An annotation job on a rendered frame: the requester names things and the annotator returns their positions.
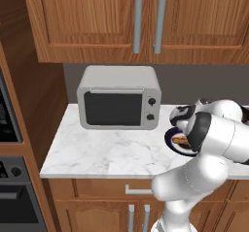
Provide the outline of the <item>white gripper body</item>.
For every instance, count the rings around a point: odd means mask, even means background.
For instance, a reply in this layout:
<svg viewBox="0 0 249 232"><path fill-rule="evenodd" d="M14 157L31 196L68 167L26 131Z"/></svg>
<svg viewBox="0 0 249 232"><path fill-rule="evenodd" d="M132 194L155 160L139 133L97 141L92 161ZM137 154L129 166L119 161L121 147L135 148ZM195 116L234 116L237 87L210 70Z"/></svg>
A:
<svg viewBox="0 0 249 232"><path fill-rule="evenodd" d="M176 125L185 135L189 135L193 128L192 123L188 120L178 120Z"/></svg>

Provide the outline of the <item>hot dog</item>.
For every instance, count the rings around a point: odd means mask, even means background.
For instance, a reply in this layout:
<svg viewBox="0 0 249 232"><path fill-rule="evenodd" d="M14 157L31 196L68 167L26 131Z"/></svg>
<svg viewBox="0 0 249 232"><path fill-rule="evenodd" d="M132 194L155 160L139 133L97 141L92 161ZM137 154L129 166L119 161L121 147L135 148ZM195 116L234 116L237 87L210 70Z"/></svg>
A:
<svg viewBox="0 0 249 232"><path fill-rule="evenodd" d="M181 137L173 137L172 138L172 142L174 144L178 144L178 145L187 145L188 144L188 140L186 137L181 136Z"/></svg>

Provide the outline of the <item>dark blue plate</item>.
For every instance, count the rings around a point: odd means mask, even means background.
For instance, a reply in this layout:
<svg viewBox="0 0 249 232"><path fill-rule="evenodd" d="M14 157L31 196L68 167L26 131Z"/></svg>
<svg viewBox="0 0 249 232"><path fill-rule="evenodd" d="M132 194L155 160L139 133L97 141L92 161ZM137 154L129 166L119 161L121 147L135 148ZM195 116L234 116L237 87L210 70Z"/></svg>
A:
<svg viewBox="0 0 249 232"><path fill-rule="evenodd" d="M181 136L186 137L178 127L172 127L165 132L164 141L166 145L174 152L183 156L195 157L196 152L193 151L189 143L187 145L178 145L172 142L173 137L181 137Z"/></svg>

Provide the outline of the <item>grey toaster oven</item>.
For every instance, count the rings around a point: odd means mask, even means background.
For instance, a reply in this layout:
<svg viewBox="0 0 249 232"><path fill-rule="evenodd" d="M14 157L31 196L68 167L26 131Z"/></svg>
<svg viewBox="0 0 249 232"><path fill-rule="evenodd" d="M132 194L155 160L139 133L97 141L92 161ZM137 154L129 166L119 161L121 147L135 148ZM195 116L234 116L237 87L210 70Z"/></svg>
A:
<svg viewBox="0 0 249 232"><path fill-rule="evenodd" d="M150 98L156 99L151 106ZM94 130L153 130L160 116L161 90L151 66L86 68L77 89L81 125ZM148 114L154 120L148 120Z"/></svg>

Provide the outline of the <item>wooden drawer front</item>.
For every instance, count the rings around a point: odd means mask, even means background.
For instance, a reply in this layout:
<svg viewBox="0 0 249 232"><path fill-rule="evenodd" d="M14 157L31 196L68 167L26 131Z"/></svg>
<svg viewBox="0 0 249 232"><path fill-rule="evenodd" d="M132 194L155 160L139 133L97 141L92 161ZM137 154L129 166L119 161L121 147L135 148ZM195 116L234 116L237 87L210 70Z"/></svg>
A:
<svg viewBox="0 0 249 232"><path fill-rule="evenodd" d="M249 180L234 180L228 199L233 202L249 202Z"/></svg>
<svg viewBox="0 0 249 232"><path fill-rule="evenodd" d="M151 189L150 180L142 179L76 179L75 193L83 198L153 199L152 195L125 195L125 185L132 189Z"/></svg>

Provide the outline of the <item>wooden base cupboard door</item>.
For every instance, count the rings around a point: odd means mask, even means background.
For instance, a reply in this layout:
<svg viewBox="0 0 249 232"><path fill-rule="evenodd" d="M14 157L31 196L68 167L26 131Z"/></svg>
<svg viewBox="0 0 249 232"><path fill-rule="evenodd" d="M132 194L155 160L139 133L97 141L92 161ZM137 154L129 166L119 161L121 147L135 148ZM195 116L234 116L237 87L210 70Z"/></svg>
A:
<svg viewBox="0 0 249 232"><path fill-rule="evenodd" d="M61 232L128 232L128 205L134 205L137 232L138 204L118 200L55 201Z"/></svg>
<svg viewBox="0 0 249 232"><path fill-rule="evenodd" d="M151 232L152 226L155 222L160 218L163 212L163 202L160 201L140 201L139 208L140 208L140 224L139 224L139 232ZM148 206L150 211L148 214L148 221L145 222L145 206Z"/></svg>
<svg viewBox="0 0 249 232"><path fill-rule="evenodd" d="M190 222L198 232L249 232L249 202L199 202Z"/></svg>

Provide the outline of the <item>tall wooden appliance cupboard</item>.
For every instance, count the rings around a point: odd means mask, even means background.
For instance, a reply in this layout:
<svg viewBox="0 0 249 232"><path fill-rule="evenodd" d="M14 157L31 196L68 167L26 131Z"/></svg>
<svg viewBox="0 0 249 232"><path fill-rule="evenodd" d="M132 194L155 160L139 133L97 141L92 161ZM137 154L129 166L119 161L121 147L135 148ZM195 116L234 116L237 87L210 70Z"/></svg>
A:
<svg viewBox="0 0 249 232"><path fill-rule="evenodd" d="M63 67L38 61L25 0L0 0L0 70L22 142L0 143L1 156L21 155L48 232L61 232L49 182L40 170L67 107Z"/></svg>

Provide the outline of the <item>built-in black microwave oven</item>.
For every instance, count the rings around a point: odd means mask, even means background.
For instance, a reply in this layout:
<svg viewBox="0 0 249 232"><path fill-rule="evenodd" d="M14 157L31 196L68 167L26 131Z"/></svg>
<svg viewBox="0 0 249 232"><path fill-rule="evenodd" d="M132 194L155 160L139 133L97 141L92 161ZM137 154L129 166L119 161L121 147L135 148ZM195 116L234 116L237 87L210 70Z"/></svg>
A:
<svg viewBox="0 0 249 232"><path fill-rule="evenodd" d="M0 69L0 143L21 143L22 135L10 94Z"/></svg>

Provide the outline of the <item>wooden wall cupboard door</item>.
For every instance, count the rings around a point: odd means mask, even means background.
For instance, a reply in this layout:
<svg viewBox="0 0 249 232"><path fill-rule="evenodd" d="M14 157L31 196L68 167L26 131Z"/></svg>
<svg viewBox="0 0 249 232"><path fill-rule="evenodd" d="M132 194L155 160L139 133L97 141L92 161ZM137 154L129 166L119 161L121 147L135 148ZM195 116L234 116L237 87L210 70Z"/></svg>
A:
<svg viewBox="0 0 249 232"><path fill-rule="evenodd" d="M166 0L161 53L154 54L158 0L151 0L148 61L249 65L249 0Z"/></svg>
<svg viewBox="0 0 249 232"><path fill-rule="evenodd" d="M38 59L47 63L147 61L150 0L143 0L140 52L132 51L134 0L25 0Z"/></svg>

